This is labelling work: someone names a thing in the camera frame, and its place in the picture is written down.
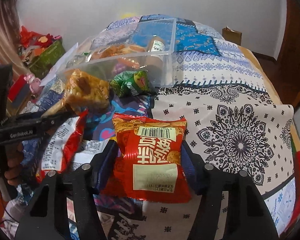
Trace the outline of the person's left hand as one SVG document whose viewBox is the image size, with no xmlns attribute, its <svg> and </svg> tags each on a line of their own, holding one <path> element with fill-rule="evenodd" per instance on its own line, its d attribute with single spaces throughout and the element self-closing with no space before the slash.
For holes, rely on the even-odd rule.
<svg viewBox="0 0 300 240">
<path fill-rule="evenodd" d="M 5 172 L 7 182 L 12 186 L 18 186 L 22 182 L 21 162 L 24 159 L 22 143 L 6 145 L 6 156 L 8 170 Z"/>
</svg>

